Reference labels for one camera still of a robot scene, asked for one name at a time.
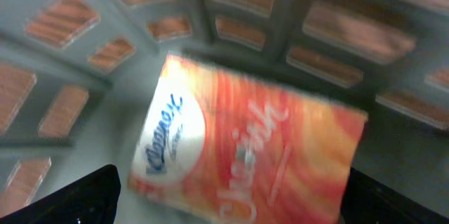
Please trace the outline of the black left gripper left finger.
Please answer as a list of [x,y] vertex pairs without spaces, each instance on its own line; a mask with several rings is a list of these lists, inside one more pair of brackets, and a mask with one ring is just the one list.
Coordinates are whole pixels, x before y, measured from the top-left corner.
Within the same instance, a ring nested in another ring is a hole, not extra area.
[[113,224],[121,192],[118,169],[108,164],[1,218],[1,224]]

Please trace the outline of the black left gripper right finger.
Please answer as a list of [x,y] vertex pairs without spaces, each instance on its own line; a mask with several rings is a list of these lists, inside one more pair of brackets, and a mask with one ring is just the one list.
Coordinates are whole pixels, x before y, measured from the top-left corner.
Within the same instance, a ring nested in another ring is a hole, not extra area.
[[348,224],[448,224],[448,218],[352,168],[341,215]]

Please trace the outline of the orange Kleenex tissue pack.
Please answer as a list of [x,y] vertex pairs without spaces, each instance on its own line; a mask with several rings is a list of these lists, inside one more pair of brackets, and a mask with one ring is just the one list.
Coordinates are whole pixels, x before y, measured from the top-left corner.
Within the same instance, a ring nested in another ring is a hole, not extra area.
[[336,223],[368,115],[169,55],[128,185],[214,223]]

